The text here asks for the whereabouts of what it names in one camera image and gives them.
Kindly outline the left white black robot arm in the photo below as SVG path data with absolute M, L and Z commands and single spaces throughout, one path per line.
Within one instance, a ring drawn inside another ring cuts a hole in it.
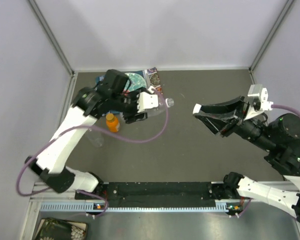
M 87 130 L 110 111 L 122 113 L 130 124 L 146 119 L 146 111 L 157 107 L 158 96 L 153 86 L 132 90 L 132 84 L 128 74 L 109 69 L 93 87 L 80 89 L 48 145 L 29 156 L 25 165 L 56 193 L 85 191 L 92 198 L 99 198 L 104 191 L 102 180 L 92 172 L 72 169 L 66 163 Z

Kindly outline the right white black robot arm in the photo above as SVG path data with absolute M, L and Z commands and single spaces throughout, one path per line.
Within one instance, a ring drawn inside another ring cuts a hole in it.
M 286 113 L 266 124 L 257 118 L 264 113 L 259 102 L 246 102 L 243 96 L 217 104 L 197 103 L 192 110 L 192 115 L 214 135 L 236 134 L 265 151 L 264 160 L 297 187 L 298 192 L 270 187 L 237 172 L 227 174 L 221 187 L 211 186 L 209 190 L 217 199 L 261 201 L 300 223 L 300 116 Z

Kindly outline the white bottle cap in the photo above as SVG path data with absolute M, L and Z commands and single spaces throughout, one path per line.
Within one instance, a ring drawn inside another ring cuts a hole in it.
M 201 111 L 201 107 L 202 107 L 201 104 L 196 103 L 195 106 L 193 107 L 192 114 L 193 115 L 198 114 Z

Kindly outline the orange juice bottle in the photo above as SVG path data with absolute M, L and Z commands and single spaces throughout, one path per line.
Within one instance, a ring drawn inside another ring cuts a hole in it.
M 113 113 L 108 113 L 105 116 L 106 125 L 110 132 L 117 133 L 120 130 L 120 122 Z

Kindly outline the clear bottle orange base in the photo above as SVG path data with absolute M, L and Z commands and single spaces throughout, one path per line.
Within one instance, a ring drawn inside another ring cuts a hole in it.
M 151 118 L 166 111 L 166 108 L 171 108 L 175 104 L 172 98 L 166 98 L 164 101 L 159 99 L 158 106 L 147 110 L 147 117 Z

